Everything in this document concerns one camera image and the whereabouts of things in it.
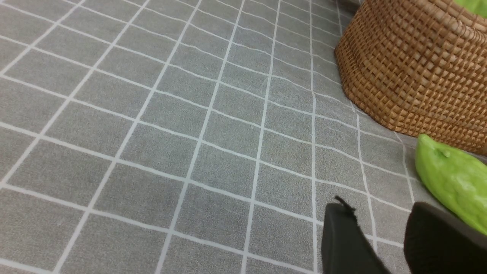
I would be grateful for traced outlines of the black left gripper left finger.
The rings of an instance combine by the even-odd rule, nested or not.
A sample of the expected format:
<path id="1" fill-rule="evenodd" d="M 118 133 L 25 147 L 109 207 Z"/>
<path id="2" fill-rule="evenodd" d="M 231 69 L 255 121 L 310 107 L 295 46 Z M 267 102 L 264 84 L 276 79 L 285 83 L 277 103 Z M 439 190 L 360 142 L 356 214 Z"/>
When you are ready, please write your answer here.
<path id="1" fill-rule="evenodd" d="M 355 208 L 335 196 L 325 207 L 321 241 L 324 274 L 389 274 L 358 224 Z"/>

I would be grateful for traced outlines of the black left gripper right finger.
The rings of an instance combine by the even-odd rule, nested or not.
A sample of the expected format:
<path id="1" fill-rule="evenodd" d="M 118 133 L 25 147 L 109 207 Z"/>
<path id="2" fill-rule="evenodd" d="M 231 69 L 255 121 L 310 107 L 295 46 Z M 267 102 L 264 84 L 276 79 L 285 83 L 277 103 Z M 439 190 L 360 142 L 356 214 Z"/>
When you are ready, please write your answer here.
<path id="1" fill-rule="evenodd" d="M 451 213 L 416 202 L 407 219 L 404 255 L 412 274 L 485 274 L 487 237 Z"/>

